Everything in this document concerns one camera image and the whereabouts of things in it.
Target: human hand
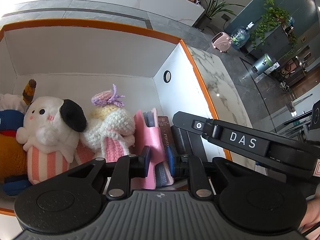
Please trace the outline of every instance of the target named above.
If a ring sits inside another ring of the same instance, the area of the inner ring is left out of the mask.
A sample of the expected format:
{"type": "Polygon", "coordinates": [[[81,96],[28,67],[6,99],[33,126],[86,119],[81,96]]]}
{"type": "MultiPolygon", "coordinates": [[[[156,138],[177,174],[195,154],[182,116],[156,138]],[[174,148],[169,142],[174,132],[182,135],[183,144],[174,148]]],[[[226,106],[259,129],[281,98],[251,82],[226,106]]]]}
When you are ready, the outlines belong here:
{"type": "MultiPolygon", "coordinates": [[[[308,202],[307,212],[304,216],[300,227],[303,226],[302,233],[312,228],[320,221],[320,198],[308,202]]],[[[316,240],[320,235],[320,228],[317,228],[306,236],[309,240],[316,240]]]]}

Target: pink crocheted hat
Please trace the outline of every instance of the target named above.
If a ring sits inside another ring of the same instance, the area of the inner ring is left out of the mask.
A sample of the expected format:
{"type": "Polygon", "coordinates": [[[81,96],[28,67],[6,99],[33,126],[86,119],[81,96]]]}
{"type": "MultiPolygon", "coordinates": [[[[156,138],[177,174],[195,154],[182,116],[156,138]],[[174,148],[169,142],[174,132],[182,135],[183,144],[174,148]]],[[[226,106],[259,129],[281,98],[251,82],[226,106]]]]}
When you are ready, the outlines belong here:
{"type": "Polygon", "coordinates": [[[107,106],[107,105],[115,105],[118,107],[123,107],[124,103],[120,101],[118,98],[124,98],[124,96],[118,96],[117,87],[115,84],[113,85],[113,91],[108,90],[101,93],[96,94],[93,98],[91,98],[91,102],[95,106],[107,106]]]}

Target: screw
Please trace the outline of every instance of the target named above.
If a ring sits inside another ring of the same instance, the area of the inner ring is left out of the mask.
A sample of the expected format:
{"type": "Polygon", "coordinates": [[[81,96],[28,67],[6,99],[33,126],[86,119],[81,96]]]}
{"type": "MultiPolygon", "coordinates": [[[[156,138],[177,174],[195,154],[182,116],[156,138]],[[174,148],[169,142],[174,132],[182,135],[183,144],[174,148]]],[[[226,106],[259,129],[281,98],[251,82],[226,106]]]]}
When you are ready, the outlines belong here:
{"type": "Polygon", "coordinates": [[[124,194],[124,191],[119,188],[114,188],[114,189],[109,190],[108,194],[111,197],[121,197],[124,194]]]}
{"type": "Polygon", "coordinates": [[[212,193],[210,190],[208,189],[198,189],[196,191],[196,194],[199,196],[199,197],[209,197],[212,193]]]}

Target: red and white sticker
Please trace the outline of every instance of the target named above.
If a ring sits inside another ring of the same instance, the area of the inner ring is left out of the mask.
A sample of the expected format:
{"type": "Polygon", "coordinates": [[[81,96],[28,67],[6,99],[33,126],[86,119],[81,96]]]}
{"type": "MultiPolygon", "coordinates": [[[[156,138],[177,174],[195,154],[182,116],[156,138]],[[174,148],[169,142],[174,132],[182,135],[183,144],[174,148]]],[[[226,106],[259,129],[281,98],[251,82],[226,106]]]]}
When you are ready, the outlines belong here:
{"type": "Polygon", "coordinates": [[[320,177],[320,160],[318,159],[313,176],[320,177]]]}

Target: wall outlet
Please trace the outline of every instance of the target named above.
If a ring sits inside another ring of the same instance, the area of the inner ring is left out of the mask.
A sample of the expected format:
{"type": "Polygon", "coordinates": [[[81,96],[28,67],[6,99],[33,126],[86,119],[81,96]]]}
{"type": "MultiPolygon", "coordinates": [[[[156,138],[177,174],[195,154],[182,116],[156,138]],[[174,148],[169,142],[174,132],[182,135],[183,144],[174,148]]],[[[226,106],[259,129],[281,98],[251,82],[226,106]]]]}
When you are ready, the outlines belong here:
{"type": "Polygon", "coordinates": [[[231,18],[228,15],[226,15],[225,13],[221,16],[221,18],[224,19],[226,22],[231,20],[231,18]]]}

